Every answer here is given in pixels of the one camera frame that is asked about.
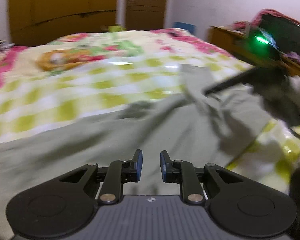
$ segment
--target logo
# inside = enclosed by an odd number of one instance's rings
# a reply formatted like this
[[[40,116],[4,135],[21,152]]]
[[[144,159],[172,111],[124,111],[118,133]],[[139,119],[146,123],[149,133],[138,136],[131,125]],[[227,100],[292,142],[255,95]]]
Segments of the logo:
[[[154,197],[150,197],[150,198],[147,198],[147,201],[149,201],[150,203],[154,202],[156,199]]]

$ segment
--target ridged gray surface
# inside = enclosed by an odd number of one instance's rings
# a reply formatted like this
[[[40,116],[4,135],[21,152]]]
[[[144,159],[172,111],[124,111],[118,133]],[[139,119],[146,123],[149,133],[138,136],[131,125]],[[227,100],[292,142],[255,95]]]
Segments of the ridged gray surface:
[[[218,228],[202,207],[180,196],[130,196],[101,207],[88,226],[67,240],[238,240]],[[291,240],[288,236],[272,238]]]

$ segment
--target green checkered pattern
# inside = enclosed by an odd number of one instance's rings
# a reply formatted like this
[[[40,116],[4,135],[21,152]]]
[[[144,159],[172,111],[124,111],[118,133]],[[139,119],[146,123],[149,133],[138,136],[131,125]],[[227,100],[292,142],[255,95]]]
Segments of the green checkered pattern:
[[[61,127],[84,116],[116,111],[136,101],[180,93],[180,63],[209,67],[219,80],[229,70],[238,72],[233,59],[219,54],[191,58],[169,55],[112,58],[58,76],[24,77],[7,83],[0,91],[0,143]]]

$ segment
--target pink flower pattern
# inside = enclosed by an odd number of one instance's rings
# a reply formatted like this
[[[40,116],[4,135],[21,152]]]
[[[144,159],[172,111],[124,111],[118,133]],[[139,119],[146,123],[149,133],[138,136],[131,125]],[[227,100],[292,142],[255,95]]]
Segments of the pink flower pattern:
[[[200,40],[199,38],[197,38],[195,36],[192,36],[192,35],[191,36],[184,35],[184,33],[182,31],[179,31],[179,30],[174,29],[174,28],[159,29],[159,30],[154,30],[154,31],[151,31],[151,32],[156,33],[156,34],[167,33],[167,34],[170,35],[170,37],[172,39],[192,44],[198,51],[200,51],[202,53],[205,53],[205,54],[212,54],[212,53],[218,52],[218,53],[221,53],[225,56],[233,57],[229,52],[225,51],[224,49],[221,49],[221,48],[217,47],[216,45],[204,42],[204,41]]]
[[[111,46],[105,47],[104,50],[117,51],[117,50],[119,50],[118,47],[119,47],[118,45],[111,45]]]
[[[155,40],[155,42],[159,45],[163,45],[163,40],[157,39],[157,40]]]
[[[170,51],[170,52],[175,52],[175,50],[170,46],[161,47],[160,49],[161,50],[167,50],[167,51]]]
[[[85,37],[88,37],[89,33],[76,33],[72,35],[67,35],[59,39],[62,42],[72,42],[72,41],[80,41]]]
[[[25,46],[14,46],[8,50],[4,59],[0,61],[0,88],[4,84],[2,74],[13,68],[17,55],[25,49],[27,49]]]

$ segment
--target bed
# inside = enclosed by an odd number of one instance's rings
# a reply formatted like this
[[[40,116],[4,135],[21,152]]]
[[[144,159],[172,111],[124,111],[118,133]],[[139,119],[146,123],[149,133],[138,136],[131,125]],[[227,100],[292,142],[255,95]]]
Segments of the bed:
[[[36,64],[45,52],[78,48],[105,59],[50,72]],[[208,68],[215,81],[251,67],[182,29],[79,33],[28,48],[19,52],[12,70],[2,74],[0,144],[65,127],[83,117],[116,112],[135,102],[184,93],[181,64]],[[290,175],[299,165],[300,140],[272,118],[226,167],[287,193]],[[0,233],[2,238],[10,234]]]

